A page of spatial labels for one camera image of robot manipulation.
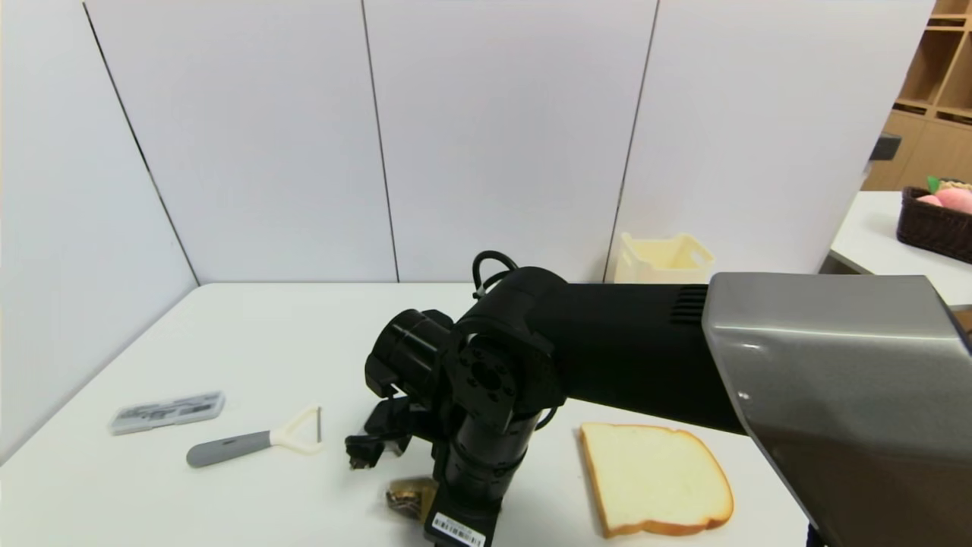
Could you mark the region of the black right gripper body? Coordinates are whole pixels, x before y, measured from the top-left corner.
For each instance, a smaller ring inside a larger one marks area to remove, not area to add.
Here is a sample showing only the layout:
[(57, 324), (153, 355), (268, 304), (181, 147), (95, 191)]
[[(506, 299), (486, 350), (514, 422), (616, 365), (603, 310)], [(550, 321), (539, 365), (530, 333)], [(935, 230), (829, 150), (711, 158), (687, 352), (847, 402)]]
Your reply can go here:
[(435, 447), (437, 491), (424, 519), (424, 537), (434, 546), (491, 546), (497, 520), (524, 457), (487, 465), (454, 447)]

